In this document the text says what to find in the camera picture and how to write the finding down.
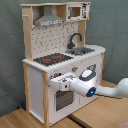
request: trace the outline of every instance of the microwave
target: microwave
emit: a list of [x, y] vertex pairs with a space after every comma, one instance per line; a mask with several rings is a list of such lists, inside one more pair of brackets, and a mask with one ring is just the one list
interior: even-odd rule
[[66, 20], [80, 20], [89, 18], [89, 3], [88, 4], [71, 4], [67, 5]]

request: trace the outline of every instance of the oven window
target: oven window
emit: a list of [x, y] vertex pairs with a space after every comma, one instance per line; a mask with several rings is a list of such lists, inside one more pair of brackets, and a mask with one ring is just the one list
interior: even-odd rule
[[57, 91], [56, 92], [56, 111], [65, 108], [73, 103], [72, 91]]

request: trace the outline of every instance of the oven door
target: oven door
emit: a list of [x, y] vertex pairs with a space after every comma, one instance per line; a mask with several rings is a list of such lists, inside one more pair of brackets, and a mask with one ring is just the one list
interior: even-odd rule
[[67, 5], [67, 21], [82, 18], [82, 4]]
[[79, 109], [79, 95], [72, 91], [59, 91], [49, 87], [50, 126]]

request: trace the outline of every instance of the oven handle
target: oven handle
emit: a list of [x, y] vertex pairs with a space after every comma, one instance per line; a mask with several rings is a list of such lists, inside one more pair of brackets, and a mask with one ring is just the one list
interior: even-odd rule
[[71, 19], [71, 17], [72, 17], [72, 7], [68, 6], [68, 10], [70, 11], [70, 15], [68, 16], [68, 19]]

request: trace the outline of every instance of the faucet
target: faucet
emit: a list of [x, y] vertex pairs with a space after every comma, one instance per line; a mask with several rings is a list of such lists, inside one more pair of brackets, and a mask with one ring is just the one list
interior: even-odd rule
[[72, 39], [75, 35], [79, 35], [80, 36], [80, 41], [82, 41], [82, 35], [80, 33], [74, 33], [71, 38], [70, 38], [70, 43], [68, 44], [68, 49], [72, 49], [73, 47], [75, 47], [75, 44], [73, 44]]

